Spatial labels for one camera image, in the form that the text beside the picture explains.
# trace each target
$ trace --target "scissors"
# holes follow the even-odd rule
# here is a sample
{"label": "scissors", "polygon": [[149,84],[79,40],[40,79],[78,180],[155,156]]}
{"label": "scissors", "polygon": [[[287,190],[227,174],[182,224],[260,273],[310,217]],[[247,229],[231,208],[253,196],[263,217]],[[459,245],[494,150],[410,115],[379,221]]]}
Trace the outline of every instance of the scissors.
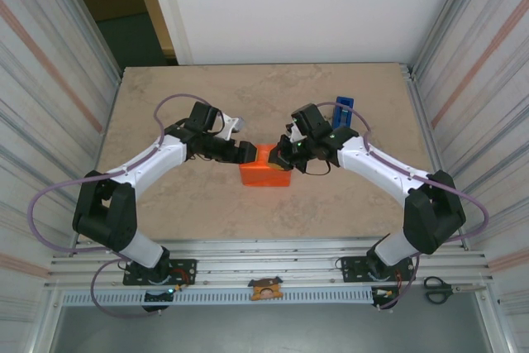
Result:
{"label": "scissors", "polygon": [[428,301],[435,305],[445,303],[454,293],[474,293],[486,289],[483,285],[448,284],[436,276],[426,277],[424,287],[428,290]]}

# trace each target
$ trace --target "beige tabletop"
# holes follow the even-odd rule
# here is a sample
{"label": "beige tabletop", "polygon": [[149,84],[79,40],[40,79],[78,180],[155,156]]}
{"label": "beige tabletop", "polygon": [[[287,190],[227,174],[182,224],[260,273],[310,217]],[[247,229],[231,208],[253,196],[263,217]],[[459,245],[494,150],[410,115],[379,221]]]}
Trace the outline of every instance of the beige tabletop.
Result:
{"label": "beige tabletop", "polygon": [[[430,169],[398,64],[290,64],[127,68],[117,96],[100,171],[116,167],[158,136],[156,104],[173,93],[205,98],[243,117],[237,140],[276,143],[290,113],[307,103],[352,97],[373,128],[372,142],[393,157]],[[165,125],[189,115],[193,100],[176,98],[160,115]],[[332,107],[323,107],[331,116]],[[357,118],[352,127],[364,132]],[[308,171],[321,173],[313,160]],[[249,188],[237,165],[187,161],[151,186],[137,204],[140,229],[153,239],[381,236],[403,224],[403,210],[359,175],[295,171],[288,188]]]}

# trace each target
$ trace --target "blue object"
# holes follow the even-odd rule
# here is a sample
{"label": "blue object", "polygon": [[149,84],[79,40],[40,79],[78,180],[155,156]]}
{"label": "blue object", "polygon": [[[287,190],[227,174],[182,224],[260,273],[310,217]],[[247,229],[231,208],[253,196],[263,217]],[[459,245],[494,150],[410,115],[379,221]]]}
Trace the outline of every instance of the blue object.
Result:
{"label": "blue object", "polygon": [[[337,103],[346,105],[347,107],[353,107],[355,100],[348,97],[336,98]],[[332,115],[332,128],[338,128],[339,126],[350,127],[350,119],[353,117],[353,112],[343,107],[334,107],[334,113]]]}

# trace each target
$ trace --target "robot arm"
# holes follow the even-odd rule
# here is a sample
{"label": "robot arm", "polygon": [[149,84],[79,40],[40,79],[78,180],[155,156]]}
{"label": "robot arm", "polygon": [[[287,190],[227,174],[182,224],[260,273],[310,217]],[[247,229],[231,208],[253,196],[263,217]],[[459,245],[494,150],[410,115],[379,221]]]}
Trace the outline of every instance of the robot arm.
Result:
{"label": "robot arm", "polygon": [[[222,129],[211,132],[218,117],[222,117]],[[187,119],[165,129],[161,145],[157,140],[124,165],[107,172],[123,170],[124,174],[81,185],[74,230],[131,259],[148,274],[149,280],[164,279],[169,252],[138,230],[136,200],[162,175],[195,155],[223,163],[254,161],[256,148],[250,142],[242,141],[237,147],[231,139],[231,133],[243,126],[241,118],[230,118],[217,108],[196,102]],[[154,148],[157,151],[141,161]],[[87,177],[94,175],[101,174],[92,171]]]}
{"label": "robot arm", "polygon": [[[378,277],[391,273],[394,265],[410,255],[433,253],[465,223],[465,213],[456,195],[408,178],[376,160],[366,150],[358,132],[345,126],[332,130],[315,105],[298,109],[292,118],[293,123],[287,125],[288,134],[282,135],[270,152],[270,163],[305,173],[309,160],[325,160],[362,175],[403,206],[403,229],[387,235],[367,252],[369,268]],[[405,165],[373,146],[369,150],[411,175],[454,187],[452,178],[443,171],[429,174]]]}

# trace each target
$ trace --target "orange block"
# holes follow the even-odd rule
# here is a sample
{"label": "orange block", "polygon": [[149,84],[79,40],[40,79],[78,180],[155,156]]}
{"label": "orange block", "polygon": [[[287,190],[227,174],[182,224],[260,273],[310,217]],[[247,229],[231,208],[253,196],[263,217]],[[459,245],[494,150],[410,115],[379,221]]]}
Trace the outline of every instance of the orange block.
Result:
{"label": "orange block", "polygon": [[257,160],[239,165],[242,184],[245,186],[289,186],[291,171],[268,166],[270,151],[275,145],[257,145]]}

